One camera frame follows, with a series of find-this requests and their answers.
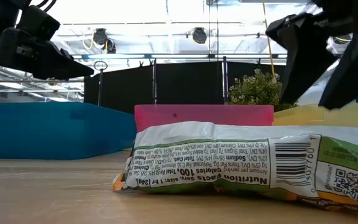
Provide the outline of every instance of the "crinkled plastic bag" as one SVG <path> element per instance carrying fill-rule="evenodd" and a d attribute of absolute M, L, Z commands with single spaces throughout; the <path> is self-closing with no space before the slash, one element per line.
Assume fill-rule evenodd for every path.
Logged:
<path fill-rule="evenodd" d="M 113 190 L 214 189 L 358 211 L 358 128 L 184 122 L 137 134 Z"/>

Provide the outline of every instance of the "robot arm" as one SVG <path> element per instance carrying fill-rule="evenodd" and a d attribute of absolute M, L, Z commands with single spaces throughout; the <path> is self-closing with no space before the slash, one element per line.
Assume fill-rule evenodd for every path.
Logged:
<path fill-rule="evenodd" d="M 317 15 L 290 15 L 272 22 L 266 34 L 288 50 L 281 102 L 295 102 L 337 58 L 326 50 L 327 39 L 353 33 L 328 81 L 320 106 L 342 108 L 358 97 L 358 1 L 314 0 Z"/>
<path fill-rule="evenodd" d="M 22 70 L 34 78 L 69 78 L 92 75 L 94 70 L 73 60 L 63 49 L 50 41 L 60 24 L 46 13 L 56 2 L 43 11 L 30 6 L 31 0 L 0 0 L 0 66 Z M 19 10 L 20 22 L 15 27 Z"/>

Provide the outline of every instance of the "qr code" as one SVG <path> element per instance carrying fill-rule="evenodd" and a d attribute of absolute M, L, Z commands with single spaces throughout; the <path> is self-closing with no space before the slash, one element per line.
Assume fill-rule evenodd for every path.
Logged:
<path fill-rule="evenodd" d="M 342 192 L 358 202 L 358 174 L 337 169 L 333 187 L 326 186 L 329 190 Z"/>

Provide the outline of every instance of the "ceiling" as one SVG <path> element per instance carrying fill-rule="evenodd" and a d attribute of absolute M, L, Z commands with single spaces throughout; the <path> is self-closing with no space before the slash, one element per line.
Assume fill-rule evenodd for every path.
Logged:
<path fill-rule="evenodd" d="M 89 59 L 90 55 L 101 55 L 101 46 L 92 43 L 93 33 L 97 28 L 105 28 L 108 37 L 115 43 L 117 54 L 167 54 L 157 63 L 197 62 L 202 60 L 194 55 L 206 54 L 269 54 L 267 37 L 264 35 L 267 24 L 289 14 L 300 12 L 317 13 L 320 9 L 307 5 L 308 0 L 265 0 L 265 13 L 261 0 L 218 0 L 218 4 L 208 5 L 206 0 L 58 0 L 48 12 L 61 23 L 52 41 L 59 48 L 79 57 L 83 64 L 93 66 L 98 59 Z M 203 45 L 193 41 L 191 34 L 195 27 L 204 28 L 208 35 Z M 342 53 L 346 45 L 329 41 L 329 48 L 334 53 Z M 275 42 L 271 43 L 272 54 L 286 54 L 286 50 Z M 175 55 L 187 55 L 188 58 L 175 58 Z M 138 67 L 141 59 L 106 60 L 108 70 L 120 70 Z M 256 62 L 252 58 L 228 59 L 243 62 Z M 275 59 L 275 63 L 284 64 L 285 59 Z M 0 68 L 10 80 L 33 80 L 30 74 Z M 57 83 L 26 85 L 35 90 L 83 90 L 83 83 Z M 81 100 L 80 94 L 52 93 L 40 94 L 47 99 L 65 98 Z"/>

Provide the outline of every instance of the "pink bin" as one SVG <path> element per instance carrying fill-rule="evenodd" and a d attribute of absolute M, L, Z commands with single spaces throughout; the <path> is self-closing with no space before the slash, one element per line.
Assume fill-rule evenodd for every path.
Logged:
<path fill-rule="evenodd" d="M 137 132 L 148 127 L 184 121 L 242 126 L 273 125 L 270 105 L 136 105 Z"/>

